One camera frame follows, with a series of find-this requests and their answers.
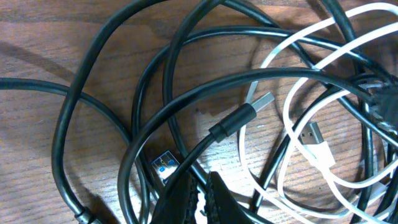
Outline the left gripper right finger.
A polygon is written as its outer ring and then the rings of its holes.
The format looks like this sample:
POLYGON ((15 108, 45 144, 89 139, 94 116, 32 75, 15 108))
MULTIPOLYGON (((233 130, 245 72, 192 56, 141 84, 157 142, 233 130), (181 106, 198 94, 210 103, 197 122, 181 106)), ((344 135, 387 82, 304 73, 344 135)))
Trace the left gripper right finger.
POLYGON ((219 173, 209 173, 205 190, 205 213, 208 224, 252 224, 219 173))

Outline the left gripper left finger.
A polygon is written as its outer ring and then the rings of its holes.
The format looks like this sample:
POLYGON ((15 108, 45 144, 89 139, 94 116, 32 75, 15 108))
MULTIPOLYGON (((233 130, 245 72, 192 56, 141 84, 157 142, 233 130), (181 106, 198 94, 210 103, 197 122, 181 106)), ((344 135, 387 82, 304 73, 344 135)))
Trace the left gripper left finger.
POLYGON ((186 171, 172 187, 170 196, 156 204, 151 223, 195 224, 199 193, 197 185, 196 178, 186 171))

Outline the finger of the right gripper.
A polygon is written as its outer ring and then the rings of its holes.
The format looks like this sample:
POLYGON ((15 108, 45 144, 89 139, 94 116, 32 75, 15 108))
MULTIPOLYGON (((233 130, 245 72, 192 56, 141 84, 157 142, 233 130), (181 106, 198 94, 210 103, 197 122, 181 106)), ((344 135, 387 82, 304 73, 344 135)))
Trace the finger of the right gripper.
POLYGON ((374 117, 386 131, 397 131, 397 85, 384 86, 373 94, 374 117))

